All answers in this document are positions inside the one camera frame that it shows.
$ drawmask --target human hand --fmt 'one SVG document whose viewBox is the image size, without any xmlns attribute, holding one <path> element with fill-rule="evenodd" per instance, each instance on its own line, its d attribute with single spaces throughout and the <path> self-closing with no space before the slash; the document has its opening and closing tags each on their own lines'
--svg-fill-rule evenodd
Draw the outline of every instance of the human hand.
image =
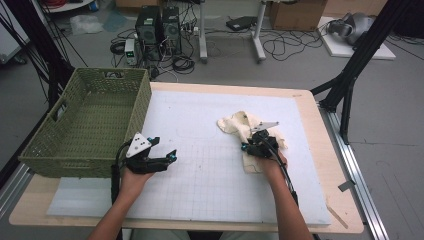
<svg viewBox="0 0 424 240">
<path fill-rule="evenodd" d="M 125 167 L 124 175 L 121 181 L 121 188 L 119 190 L 119 196 L 135 201 L 135 199 L 137 199 L 137 197 L 143 191 L 147 180 L 149 180 L 153 174 L 154 173 L 135 174 L 127 167 Z"/>
<path fill-rule="evenodd" d="M 281 158 L 283 163 L 286 164 L 287 167 L 287 158 L 280 150 L 277 151 L 278 156 Z M 281 181 L 281 178 L 284 180 L 284 175 L 281 172 L 280 165 L 278 164 L 276 159 L 260 157 L 255 157 L 255 159 L 259 163 L 259 166 L 262 168 L 262 172 L 265 174 L 266 178 L 270 183 L 272 181 Z"/>
</svg>

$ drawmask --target forearm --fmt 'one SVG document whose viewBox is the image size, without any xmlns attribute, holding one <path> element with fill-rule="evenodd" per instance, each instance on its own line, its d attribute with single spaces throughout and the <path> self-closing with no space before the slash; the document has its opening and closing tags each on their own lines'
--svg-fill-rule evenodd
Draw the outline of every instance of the forearm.
<svg viewBox="0 0 424 240">
<path fill-rule="evenodd" d="M 119 195 L 116 202 L 112 205 L 102 220 L 100 220 L 88 239 L 115 240 L 119 229 L 124 222 L 125 216 L 135 199 Z"/>
<path fill-rule="evenodd" d="M 270 179 L 277 212 L 280 240 L 311 239 L 305 220 L 294 201 L 282 174 Z"/>
</svg>

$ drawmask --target wooden table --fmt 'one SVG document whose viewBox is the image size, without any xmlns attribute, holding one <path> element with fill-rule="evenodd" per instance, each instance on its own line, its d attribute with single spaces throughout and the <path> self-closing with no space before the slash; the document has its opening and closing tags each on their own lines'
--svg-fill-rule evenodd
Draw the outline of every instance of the wooden table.
<svg viewBox="0 0 424 240">
<path fill-rule="evenodd" d="M 332 222 L 329 226 L 310 227 L 309 230 L 313 233 L 361 233 L 363 231 L 362 220 L 351 191 L 346 190 L 341 192 L 338 189 L 338 186 L 346 182 L 346 179 L 318 111 L 315 99 L 309 91 L 174 83 L 151 83 L 151 86 L 153 90 L 176 92 L 237 93 L 293 98 L 297 103 L 302 118 L 305 134 Z M 10 215 L 10 223 L 13 225 L 31 226 L 95 226 L 100 220 L 99 218 L 46 215 L 47 209 L 58 188 L 59 181 L 60 179 L 35 175 Z M 127 219 L 123 227 L 217 231 L 277 231 L 276 224 L 136 219 Z"/>
</svg>

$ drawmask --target computer tower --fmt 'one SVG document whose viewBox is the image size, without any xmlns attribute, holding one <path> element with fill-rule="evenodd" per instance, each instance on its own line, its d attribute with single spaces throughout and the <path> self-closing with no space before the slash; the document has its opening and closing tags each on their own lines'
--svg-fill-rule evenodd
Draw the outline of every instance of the computer tower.
<svg viewBox="0 0 424 240">
<path fill-rule="evenodd" d="M 135 24 L 143 58 L 159 61 L 165 51 L 162 19 L 159 6 L 142 6 Z"/>
<path fill-rule="evenodd" d="M 180 12 L 178 7 L 166 7 L 163 9 L 162 22 L 168 53 L 181 54 L 181 27 Z"/>
</svg>

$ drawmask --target crumpled towel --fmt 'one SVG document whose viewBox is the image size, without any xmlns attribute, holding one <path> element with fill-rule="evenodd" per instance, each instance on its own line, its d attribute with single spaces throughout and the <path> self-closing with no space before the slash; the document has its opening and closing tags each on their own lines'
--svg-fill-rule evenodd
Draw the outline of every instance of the crumpled towel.
<svg viewBox="0 0 424 240">
<path fill-rule="evenodd" d="M 263 121 L 259 117 L 245 111 L 239 111 L 231 116 L 219 119 L 217 124 L 223 132 L 236 135 L 240 138 L 241 142 L 247 143 L 247 138 L 252 137 L 250 129 L 258 126 L 261 122 Z M 267 130 L 269 136 L 277 139 L 280 148 L 287 148 L 284 137 L 277 128 L 269 128 Z M 255 157 L 246 152 L 243 152 L 243 167 L 244 171 L 247 173 L 262 172 Z"/>
</svg>

